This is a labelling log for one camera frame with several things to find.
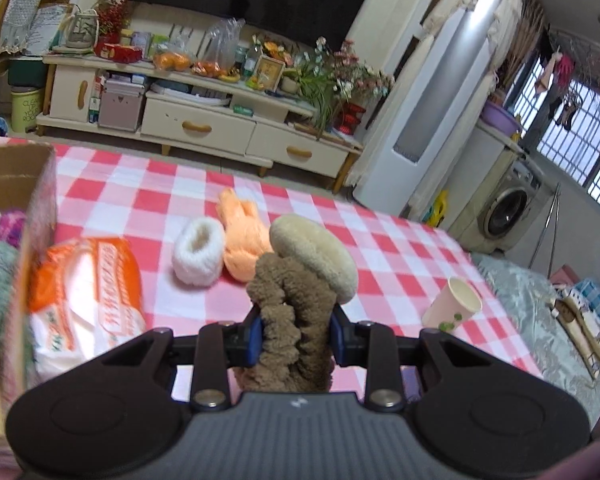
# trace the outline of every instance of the white fluffy ring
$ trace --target white fluffy ring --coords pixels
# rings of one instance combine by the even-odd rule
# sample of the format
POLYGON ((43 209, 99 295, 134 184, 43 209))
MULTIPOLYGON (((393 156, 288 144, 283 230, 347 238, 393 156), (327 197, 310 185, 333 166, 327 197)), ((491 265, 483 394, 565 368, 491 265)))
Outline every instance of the white fluffy ring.
POLYGON ((176 276, 187 285, 210 286, 222 272, 224 227, 215 218, 192 220, 180 233, 171 263, 176 276))

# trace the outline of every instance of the window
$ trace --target window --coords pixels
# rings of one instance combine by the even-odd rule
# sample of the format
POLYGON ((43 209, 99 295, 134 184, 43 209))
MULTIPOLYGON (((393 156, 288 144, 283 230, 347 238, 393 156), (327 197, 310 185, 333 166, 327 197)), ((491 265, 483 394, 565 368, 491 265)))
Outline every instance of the window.
MULTIPOLYGON (((534 84, 542 73, 539 61, 522 87, 510 111, 520 114, 526 132, 540 109, 546 92, 536 98, 534 84)), ((600 204, 600 94, 578 81, 572 81, 570 88, 582 99, 582 107, 576 112, 567 132, 552 120, 538 142, 536 149, 569 174, 600 204)), ((556 111, 559 118, 562 106, 556 111)))

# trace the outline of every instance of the drawer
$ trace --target drawer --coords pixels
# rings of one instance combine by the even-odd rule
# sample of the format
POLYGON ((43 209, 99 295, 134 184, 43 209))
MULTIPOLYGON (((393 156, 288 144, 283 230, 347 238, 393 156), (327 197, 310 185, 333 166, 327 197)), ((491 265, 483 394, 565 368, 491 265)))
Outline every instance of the drawer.
POLYGON ((86 123, 89 118, 89 99, 96 69, 79 66, 58 66, 51 94, 49 115, 86 123))
POLYGON ((336 176, 347 158, 344 150, 266 124, 256 126, 247 155, 327 176, 336 176))
POLYGON ((244 155, 254 127, 238 117, 148 98, 140 133, 244 155))

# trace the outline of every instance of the washing machine door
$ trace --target washing machine door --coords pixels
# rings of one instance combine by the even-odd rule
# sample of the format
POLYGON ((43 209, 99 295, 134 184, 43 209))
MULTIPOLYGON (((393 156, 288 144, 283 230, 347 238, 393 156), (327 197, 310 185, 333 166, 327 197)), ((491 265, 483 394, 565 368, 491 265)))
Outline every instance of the washing machine door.
POLYGON ((523 187, 510 187, 504 190, 491 203, 484 222, 482 234, 489 240, 505 236, 525 212, 528 194, 523 187))

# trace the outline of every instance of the yellow trash can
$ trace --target yellow trash can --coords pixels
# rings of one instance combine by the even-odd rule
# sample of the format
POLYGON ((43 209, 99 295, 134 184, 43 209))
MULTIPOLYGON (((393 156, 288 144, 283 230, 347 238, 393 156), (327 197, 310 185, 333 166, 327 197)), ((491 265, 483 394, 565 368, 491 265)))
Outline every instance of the yellow trash can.
POLYGON ((26 86, 11 87, 11 129, 23 134, 36 129, 36 116, 42 111, 45 89, 26 86))

